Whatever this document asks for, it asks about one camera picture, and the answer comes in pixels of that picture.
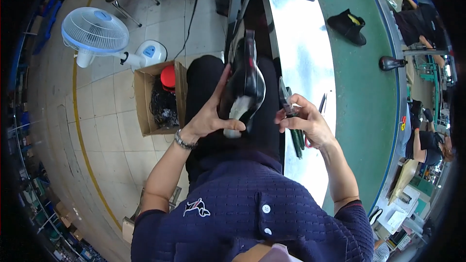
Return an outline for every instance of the black pants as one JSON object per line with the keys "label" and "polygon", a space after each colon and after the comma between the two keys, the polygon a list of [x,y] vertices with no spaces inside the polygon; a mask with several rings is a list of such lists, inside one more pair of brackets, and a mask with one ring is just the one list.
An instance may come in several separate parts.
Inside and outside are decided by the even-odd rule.
{"label": "black pants", "polygon": [[[259,58],[257,65],[264,76],[266,93],[264,102],[254,114],[250,134],[246,138],[228,139],[223,135],[223,130],[218,130],[201,138],[198,147],[186,161],[189,182],[195,181],[202,172],[211,169],[203,168],[200,160],[224,151],[255,149],[279,160],[280,133],[274,123],[275,113],[279,109],[275,67],[267,58]],[[212,96],[224,67],[222,60],[210,55],[202,56],[191,63],[186,75],[188,93],[185,124],[191,121]]]}

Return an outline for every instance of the black shirt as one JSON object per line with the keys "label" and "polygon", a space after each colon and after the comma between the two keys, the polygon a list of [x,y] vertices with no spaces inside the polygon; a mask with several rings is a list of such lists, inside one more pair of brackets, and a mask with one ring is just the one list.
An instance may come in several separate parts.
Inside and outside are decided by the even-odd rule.
{"label": "black shirt", "polygon": [[[436,165],[439,163],[443,154],[439,148],[439,138],[432,131],[419,131],[419,140],[421,141],[421,150],[426,150],[424,164]],[[413,158],[414,131],[411,133],[408,143],[406,144],[406,158]]]}
{"label": "black shirt", "polygon": [[419,3],[416,9],[400,11],[394,16],[407,46],[419,43],[419,36],[424,36],[436,49],[447,49],[445,33],[432,5]]}

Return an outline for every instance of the yellow floor line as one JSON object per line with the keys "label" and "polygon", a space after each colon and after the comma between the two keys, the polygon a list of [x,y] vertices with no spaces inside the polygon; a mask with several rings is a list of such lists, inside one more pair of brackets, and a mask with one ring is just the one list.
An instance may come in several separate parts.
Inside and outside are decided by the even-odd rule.
{"label": "yellow floor line", "polygon": [[[90,3],[91,3],[92,0],[88,0],[87,1],[87,5],[86,6],[90,6]],[[110,209],[110,207],[108,206],[108,203],[107,201],[105,200],[105,197],[103,196],[102,194],[102,190],[100,190],[100,187],[99,187],[99,184],[97,183],[97,180],[96,180],[96,176],[94,175],[94,172],[92,171],[92,168],[90,166],[90,163],[89,163],[89,158],[87,156],[87,153],[86,153],[86,149],[84,147],[84,141],[83,141],[83,135],[81,134],[81,126],[79,124],[79,114],[78,114],[78,101],[77,101],[77,84],[76,84],[76,76],[77,76],[77,71],[78,71],[78,68],[77,68],[77,64],[76,64],[76,58],[74,59],[74,62],[73,62],[73,106],[74,106],[74,109],[75,109],[75,119],[76,119],[76,130],[78,131],[78,139],[79,139],[79,144],[81,145],[81,150],[83,152],[83,156],[84,156],[84,161],[86,163],[86,167],[89,171],[89,176],[90,176],[90,179],[92,180],[92,183],[94,184],[96,190],[97,190],[97,193],[99,194],[99,197],[100,199],[102,200],[102,203],[103,205],[105,206],[105,208],[107,209],[108,213],[110,214],[111,218],[113,219],[113,221],[115,222],[116,226],[120,229],[120,231],[122,230],[122,226],[121,224],[118,222],[118,220],[116,219],[115,215],[113,214],[112,210]]]}

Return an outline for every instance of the glove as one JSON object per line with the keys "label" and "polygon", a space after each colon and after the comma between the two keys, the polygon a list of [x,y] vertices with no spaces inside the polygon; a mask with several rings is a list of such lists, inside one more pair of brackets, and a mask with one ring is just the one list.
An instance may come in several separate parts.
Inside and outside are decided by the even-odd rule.
{"label": "glove", "polygon": [[420,126],[421,126],[421,121],[418,118],[411,119],[411,128],[413,130],[419,129]]}
{"label": "glove", "polygon": [[425,118],[431,123],[434,121],[434,116],[432,115],[432,112],[430,109],[426,108],[424,110],[424,115],[425,115]]}

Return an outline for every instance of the navy blue sweater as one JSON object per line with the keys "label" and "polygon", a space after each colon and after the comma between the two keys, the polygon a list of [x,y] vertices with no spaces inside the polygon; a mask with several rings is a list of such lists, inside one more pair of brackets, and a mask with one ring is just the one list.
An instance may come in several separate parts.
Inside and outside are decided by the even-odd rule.
{"label": "navy blue sweater", "polygon": [[329,216],[305,187],[282,175],[280,163],[259,152],[201,163],[212,170],[190,184],[176,209],[138,216],[133,262],[231,261],[264,241],[286,245],[303,261],[372,261],[374,238],[360,201]]}

